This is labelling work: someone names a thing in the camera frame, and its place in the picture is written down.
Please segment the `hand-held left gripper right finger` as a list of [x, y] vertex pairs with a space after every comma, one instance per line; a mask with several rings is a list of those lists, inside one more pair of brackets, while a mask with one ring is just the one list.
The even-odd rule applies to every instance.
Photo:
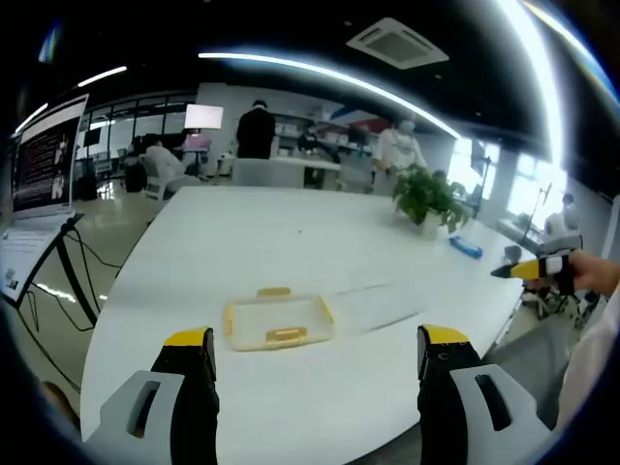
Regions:
[[418, 327], [418, 381], [422, 464], [524, 464], [551, 435], [534, 397], [456, 329]]

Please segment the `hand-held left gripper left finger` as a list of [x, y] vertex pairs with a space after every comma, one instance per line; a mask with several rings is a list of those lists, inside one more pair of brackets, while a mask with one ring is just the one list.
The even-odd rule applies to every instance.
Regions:
[[213, 330], [180, 331], [102, 405], [86, 445], [101, 464], [215, 464], [219, 411]]

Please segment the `person's right hand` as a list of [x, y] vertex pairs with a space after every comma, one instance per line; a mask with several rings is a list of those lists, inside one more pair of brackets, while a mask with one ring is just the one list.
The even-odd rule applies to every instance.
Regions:
[[619, 283], [619, 266], [609, 260], [595, 257], [582, 250], [569, 255], [573, 268], [573, 285], [577, 290], [586, 290], [610, 297]]

